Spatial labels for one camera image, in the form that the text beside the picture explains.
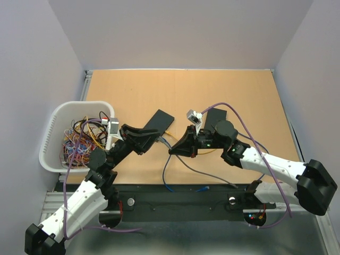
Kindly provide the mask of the black network switch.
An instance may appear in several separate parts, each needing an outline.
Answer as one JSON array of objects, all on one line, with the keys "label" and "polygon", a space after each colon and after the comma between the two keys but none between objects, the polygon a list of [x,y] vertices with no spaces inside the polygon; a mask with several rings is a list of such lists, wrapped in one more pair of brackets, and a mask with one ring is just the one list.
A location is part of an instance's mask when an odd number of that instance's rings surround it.
[{"label": "black network switch", "polygon": [[158,109],[152,118],[144,126],[144,129],[157,129],[162,136],[168,130],[170,125],[174,122],[175,118],[172,115]]},{"label": "black network switch", "polygon": [[212,108],[207,112],[204,129],[213,132],[216,124],[219,121],[226,120],[226,118],[227,118],[226,110]]}]

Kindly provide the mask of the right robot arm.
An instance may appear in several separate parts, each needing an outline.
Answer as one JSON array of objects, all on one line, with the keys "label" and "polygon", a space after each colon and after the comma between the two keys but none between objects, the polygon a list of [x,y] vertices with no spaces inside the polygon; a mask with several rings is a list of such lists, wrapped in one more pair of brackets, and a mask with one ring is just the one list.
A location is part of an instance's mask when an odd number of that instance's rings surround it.
[{"label": "right robot arm", "polygon": [[240,141],[238,134],[227,120],[219,121],[214,131],[198,131],[190,125],[169,154],[194,158],[200,149],[221,149],[221,158],[227,164],[271,176],[275,181],[254,181],[255,188],[244,195],[248,206],[284,202],[300,205],[314,215],[326,213],[338,186],[321,162],[312,159],[305,163],[270,155]]}]

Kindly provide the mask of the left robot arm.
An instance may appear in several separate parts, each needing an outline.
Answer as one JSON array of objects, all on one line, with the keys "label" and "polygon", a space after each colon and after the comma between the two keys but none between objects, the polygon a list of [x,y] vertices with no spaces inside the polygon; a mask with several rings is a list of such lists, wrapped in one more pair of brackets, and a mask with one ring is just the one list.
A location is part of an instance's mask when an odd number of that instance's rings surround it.
[{"label": "left robot arm", "polygon": [[130,153],[146,153],[160,136],[156,129],[137,129],[126,124],[109,150],[96,148],[89,157],[87,173],[77,190],[39,225],[31,224],[25,232],[26,254],[65,254],[66,242],[74,238],[104,209],[119,203],[113,182],[116,167]]}]

